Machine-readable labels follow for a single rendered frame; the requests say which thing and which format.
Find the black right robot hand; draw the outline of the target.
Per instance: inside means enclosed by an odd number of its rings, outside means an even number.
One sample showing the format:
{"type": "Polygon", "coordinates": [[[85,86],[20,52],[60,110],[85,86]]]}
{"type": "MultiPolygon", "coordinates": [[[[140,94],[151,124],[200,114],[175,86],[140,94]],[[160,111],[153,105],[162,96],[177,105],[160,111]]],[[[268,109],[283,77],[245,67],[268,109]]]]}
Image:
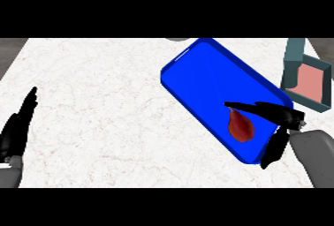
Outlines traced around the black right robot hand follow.
{"type": "Polygon", "coordinates": [[[307,125],[307,113],[292,109],[283,105],[270,102],[255,102],[253,105],[240,102],[225,102],[230,109],[236,109],[240,113],[246,111],[280,126],[276,134],[270,138],[262,156],[262,168],[282,160],[284,149],[290,140],[289,130],[301,131],[307,125]]]}

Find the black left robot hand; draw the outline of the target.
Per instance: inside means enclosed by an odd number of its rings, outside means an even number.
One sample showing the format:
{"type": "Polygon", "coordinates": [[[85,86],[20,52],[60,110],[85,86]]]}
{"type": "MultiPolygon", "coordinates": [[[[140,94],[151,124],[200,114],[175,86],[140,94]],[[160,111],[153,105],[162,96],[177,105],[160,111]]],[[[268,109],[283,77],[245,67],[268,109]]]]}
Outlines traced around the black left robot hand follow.
{"type": "Polygon", "coordinates": [[[18,113],[14,113],[0,132],[0,163],[10,163],[14,155],[23,156],[29,142],[29,127],[38,107],[38,88],[33,87],[18,113]]]}

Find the red pear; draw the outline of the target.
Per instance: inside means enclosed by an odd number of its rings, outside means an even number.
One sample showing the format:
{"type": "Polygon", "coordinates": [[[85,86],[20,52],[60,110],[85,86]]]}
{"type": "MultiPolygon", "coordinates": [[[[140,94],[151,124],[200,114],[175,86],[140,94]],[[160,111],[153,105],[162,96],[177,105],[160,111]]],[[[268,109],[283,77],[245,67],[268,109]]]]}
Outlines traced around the red pear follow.
{"type": "Polygon", "coordinates": [[[253,139],[253,122],[236,109],[230,109],[228,131],[239,142],[249,142],[253,139]]]}

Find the teal box with pink inside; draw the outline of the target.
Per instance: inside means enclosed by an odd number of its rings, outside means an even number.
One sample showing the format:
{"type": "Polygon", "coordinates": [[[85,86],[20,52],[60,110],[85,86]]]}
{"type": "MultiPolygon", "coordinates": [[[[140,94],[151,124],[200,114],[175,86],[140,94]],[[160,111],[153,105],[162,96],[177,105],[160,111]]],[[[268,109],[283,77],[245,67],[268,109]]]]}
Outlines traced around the teal box with pink inside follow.
{"type": "Polygon", "coordinates": [[[284,52],[282,90],[299,103],[323,113],[332,109],[332,63],[305,53],[307,38],[290,38],[284,52]]]}

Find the blue tray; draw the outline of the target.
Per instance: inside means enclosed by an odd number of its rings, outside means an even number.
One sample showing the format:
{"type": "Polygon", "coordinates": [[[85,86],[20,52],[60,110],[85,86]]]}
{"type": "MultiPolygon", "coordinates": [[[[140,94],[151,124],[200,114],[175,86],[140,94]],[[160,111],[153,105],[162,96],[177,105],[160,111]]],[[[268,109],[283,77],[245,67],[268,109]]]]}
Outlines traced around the blue tray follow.
{"type": "Polygon", "coordinates": [[[212,38],[197,39],[162,68],[162,85],[239,160],[258,164],[277,124],[246,113],[255,135],[250,141],[239,142],[228,131],[225,103],[271,102],[292,108],[293,101],[277,85],[212,38]]]}

